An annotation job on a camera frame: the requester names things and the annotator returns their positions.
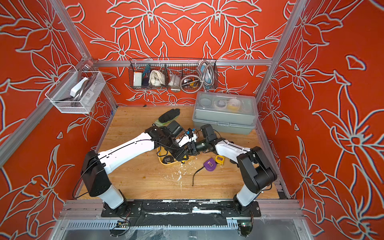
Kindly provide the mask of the purple tape measure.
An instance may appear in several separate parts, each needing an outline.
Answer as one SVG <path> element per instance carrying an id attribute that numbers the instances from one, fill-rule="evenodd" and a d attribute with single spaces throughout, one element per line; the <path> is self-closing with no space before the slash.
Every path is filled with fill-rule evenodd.
<path id="1" fill-rule="evenodd" d="M 196 170 L 196 172 L 193 174 L 192 186 L 195 185 L 195 176 L 197 175 L 197 173 L 199 173 L 201 170 L 207 170 L 208 172 L 213 172 L 216 169 L 216 167 L 217 167 L 217 163 L 213 158 L 210 158 L 209 160 L 205 161 L 203 163 L 203 166 L 198 170 Z"/>

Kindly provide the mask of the small yellow 2m tape measure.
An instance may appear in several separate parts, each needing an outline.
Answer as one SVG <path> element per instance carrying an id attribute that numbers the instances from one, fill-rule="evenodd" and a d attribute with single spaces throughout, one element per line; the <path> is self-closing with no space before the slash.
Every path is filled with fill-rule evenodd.
<path id="1" fill-rule="evenodd" d="M 217 155 L 216 157 L 215 157 L 215 162 L 216 162 L 216 164 L 218 164 L 218 165 L 223 165 L 224 164 L 224 161 L 225 161 L 225 157 L 224 156 L 220 156 L 220 155 Z"/>

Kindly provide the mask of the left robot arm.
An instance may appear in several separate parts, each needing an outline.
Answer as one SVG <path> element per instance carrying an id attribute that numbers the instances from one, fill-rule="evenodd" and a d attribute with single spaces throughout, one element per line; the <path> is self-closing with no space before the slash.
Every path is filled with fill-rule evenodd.
<path id="1" fill-rule="evenodd" d="M 126 200 L 123 194 L 111 183 L 108 175 L 126 162 L 158 147 L 164 148 L 177 161 L 187 160 L 186 144 L 196 141 L 198 135 L 192 129 L 184 130 L 178 122 L 172 121 L 167 126 L 153 124 L 136 138 L 110 150 L 86 154 L 82 171 L 88 194 L 98 197 L 112 209 L 122 207 Z"/>

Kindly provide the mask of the yellow plastic storage box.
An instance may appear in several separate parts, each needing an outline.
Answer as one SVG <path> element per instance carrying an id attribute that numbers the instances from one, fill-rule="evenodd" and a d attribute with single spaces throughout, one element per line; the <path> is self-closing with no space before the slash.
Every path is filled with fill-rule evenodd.
<path id="1" fill-rule="evenodd" d="M 173 164 L 185 164 L 188 160 L 187 157 L 184 157 L 181 161 L 177 161 L 169 151 L 165 150 L 163 147 L 157 148 L 157 156 L 160 163 L 164 166 L 173 165 Z"/>

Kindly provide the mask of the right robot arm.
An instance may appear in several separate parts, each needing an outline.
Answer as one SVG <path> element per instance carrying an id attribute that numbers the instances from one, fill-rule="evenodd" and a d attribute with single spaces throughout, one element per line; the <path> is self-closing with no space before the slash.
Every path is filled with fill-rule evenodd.
<path id="1" fill-rule="evenodd" d="M 202 152 L 215 153 L 228 158 L 240 169 L 244 182 L 241 190 L 234 196 L 233 209 L 239 214 L 247 211 L 262 191 L 272 189 L 278 174 L 271 166 L 266 154 L 260 147 L 246 148 L 223 138 L 218 131 L 207 124 L 201 127 L 201 140 L 189 140 L 183 145 L 188 156 L 196 156 Z"/>

